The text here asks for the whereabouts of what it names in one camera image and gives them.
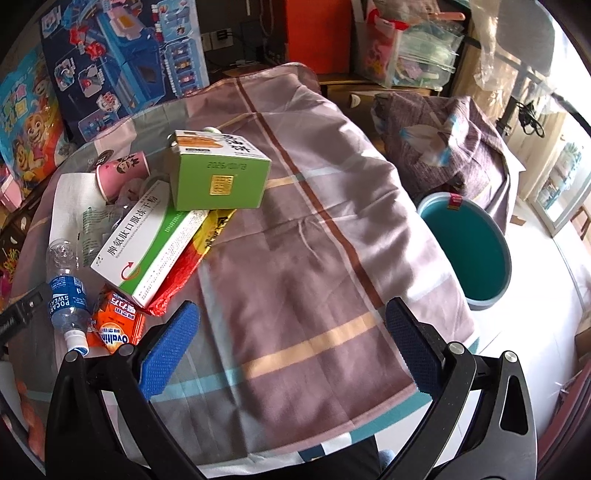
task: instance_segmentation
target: red snack bag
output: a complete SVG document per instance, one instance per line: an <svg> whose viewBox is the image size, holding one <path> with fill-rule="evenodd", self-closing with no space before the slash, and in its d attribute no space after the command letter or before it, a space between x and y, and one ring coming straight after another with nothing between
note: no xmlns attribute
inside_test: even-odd
<svg viewBox="0 0 591 480"><path fill-rule="evenodd" d="M181 253L172 270L158 289L146 311L155 317L166 313L170 299L184 287L197 270L202 258L209 252L213 241L222 232L236 210L211 210L197 233Z"/></svg>

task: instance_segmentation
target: red label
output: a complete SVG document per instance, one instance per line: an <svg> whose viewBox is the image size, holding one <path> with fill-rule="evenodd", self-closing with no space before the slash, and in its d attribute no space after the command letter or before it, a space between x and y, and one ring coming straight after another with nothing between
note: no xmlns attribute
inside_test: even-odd
<svg viewBox="0 0 591 480"><path fill-rule="evenodd" d="M450 210L459 210L462 206L462 195L458 195L457 193L450 193L449 194L449 203L447 204L447 208Z"/></svg>

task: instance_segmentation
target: green box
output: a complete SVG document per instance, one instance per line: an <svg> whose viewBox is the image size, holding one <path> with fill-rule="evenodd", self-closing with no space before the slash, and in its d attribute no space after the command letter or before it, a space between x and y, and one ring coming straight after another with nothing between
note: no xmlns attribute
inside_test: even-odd
<svg viewBox="0 0 591 480"><path fill-rule="evenodd" d="M169 142L166 168L177 210L259 207L271 160L248 140L176 130Z"/></svg>

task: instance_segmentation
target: wall outlet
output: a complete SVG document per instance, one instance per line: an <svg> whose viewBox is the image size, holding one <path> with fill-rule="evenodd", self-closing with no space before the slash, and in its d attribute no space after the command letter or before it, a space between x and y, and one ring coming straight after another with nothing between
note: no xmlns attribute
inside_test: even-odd
<svg viewBox="0 0 591 480"><path fill-rule="evenodd" d="M231 28L224 28L210 33L212 38L212 50L231 47L234 45L234 37Z"/></svg>
<svg viewBox="0 0 591 480"><path fill-rule="evenodd" d="M203 45L203 51L210 51L212 49L212 36L209 33L201 35L201 45Z"/></svg>

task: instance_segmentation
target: gold seal sticker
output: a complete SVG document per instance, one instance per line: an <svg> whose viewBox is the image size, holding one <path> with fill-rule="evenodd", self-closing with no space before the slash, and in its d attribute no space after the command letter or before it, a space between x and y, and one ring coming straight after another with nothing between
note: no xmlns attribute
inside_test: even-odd
<svg viewBox="0 0 591 480"><path fill-rule="evenodd" d="M210 195L230 195L232 193L233 175L213 175L209 186Z"/></svg>

